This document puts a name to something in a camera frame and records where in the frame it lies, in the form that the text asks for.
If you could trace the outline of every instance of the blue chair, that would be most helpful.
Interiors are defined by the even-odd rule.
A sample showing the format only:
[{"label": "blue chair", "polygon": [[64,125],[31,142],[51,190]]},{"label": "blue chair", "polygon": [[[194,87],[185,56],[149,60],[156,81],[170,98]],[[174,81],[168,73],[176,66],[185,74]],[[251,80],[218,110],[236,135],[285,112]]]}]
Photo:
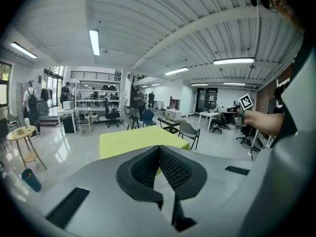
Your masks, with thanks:
[{"label": "blue chair", "polygon": [[146,126],[148,125],[156,125],[156,122],[153,121],[153,117],[154,117],[154,113],[149,110],[149,109],[146,109],[143,111],[143,127],[144,127],[144,124]]}]

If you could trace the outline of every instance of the railing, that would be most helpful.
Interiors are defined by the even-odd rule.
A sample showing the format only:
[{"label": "railing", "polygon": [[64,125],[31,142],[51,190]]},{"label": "railing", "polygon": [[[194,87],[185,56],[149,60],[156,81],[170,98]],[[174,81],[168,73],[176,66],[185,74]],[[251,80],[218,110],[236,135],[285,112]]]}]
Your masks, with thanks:
[{"label": "railing", "polygon": [[71,71],[71,78],[120,81],[121,74],[87,72],[87,71]]},{"label": "railing", "polygon": [[139,80],[144,79],[146,77],[148,77],[148,76],[141,75],[141,74],[133,75],[133,82],[139,81]]}]

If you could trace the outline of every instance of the blue trash bin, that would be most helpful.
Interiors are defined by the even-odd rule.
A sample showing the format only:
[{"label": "blue trash bin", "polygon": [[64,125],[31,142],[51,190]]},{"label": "blue trash bin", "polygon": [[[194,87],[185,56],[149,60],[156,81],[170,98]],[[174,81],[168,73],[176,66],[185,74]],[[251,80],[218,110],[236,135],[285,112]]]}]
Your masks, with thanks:
[{"label": "blue trash bin", "polygon": [[36,192],[41,190],[41,184],[36,178],[33,171],[29,168],[23,171],[22,179]]}]

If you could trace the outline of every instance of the brick wall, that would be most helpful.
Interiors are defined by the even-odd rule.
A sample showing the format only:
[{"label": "brick wall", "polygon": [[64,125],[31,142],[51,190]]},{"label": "brick wall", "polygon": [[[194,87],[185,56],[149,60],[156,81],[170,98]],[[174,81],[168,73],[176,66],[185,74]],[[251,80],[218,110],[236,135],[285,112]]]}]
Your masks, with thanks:
[{"label": "brick wall", "polygon": [[[281,75],[278,76],[279,82],[283,82],[288,79],[292,74],[292,64],[283,71]],[[274,98],[273,93],[277,87],[277,80],[272,81],[266,87],[257,92],[257,104],[256,111],[267,113],[268,102],[270,99]]]}]

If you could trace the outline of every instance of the glossy floor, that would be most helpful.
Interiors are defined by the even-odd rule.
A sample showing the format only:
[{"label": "glossy floor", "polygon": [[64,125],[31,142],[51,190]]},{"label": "glossy floor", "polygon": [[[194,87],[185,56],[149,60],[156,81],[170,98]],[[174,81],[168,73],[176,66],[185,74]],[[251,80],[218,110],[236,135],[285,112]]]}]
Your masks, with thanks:
[{"label": "glossy floor", "polygon": [[[198,117],[192,116],[187,118],[187,122],[193,127],[198,126]],[[249,147],[245,144],[240,144],[236,137],[240,136],[240,131],[236,130],[233,125],[231,129],[223,129],[223,133],[206,132],[207,126],[204,124],[205,119],[202,118],[200,122],[200,139],[197,149],[195,146],[193,152],[202,153],[206,155],[237,158],[242,160],[251,160],[247,153]],[[24,181],[21,180],[21,173],[24,170],[16,142],[8,142],[5,152],[0,154],[0,160],[3,162],[6,176],[6,183],[12,194],[21,200],[27,201],[29,204],[36,206],[37,199],[46,191],[52,188],[56,183],[62,181],[68,176],[75,173],[77,170],[99,159],[98,147],[99,136],[102,133],[124,131],[125,127],[121,124],[119,127],[114,125],[107,128],[104,123],[95,124],[92,136],[88,131],[80,136],[78,133],[67,134],[62,136],[58,127],[42,127],[41,134],[37,139],[32,140],[35,149],[47,167],[47,170],[36,160],[35,162],[27,163],[27,167],[32,169],[42,184],[42,190],[39,193],[31,190]],[[193,140],[186,138],[190,145]],[[27,152],[25,142],[20,140],[22,153]]]}]

